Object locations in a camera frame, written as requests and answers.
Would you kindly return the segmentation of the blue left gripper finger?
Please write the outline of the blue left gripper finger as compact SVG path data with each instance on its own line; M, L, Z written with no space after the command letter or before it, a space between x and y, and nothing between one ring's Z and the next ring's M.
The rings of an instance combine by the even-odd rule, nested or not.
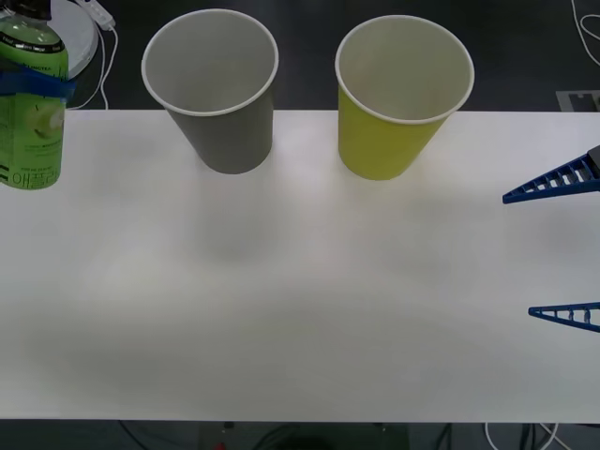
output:
M32 94L50 98L72 97L74 82L64 82L58 78L38 72L2 71L1 95Z

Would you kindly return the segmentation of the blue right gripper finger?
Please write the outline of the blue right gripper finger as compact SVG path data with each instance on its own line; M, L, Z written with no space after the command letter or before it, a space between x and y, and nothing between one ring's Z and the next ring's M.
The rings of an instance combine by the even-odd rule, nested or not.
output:
M599 191L599 146L502 196L503 204Z
M594 333L599 332L598 302L529 307L528 314L548 322Z

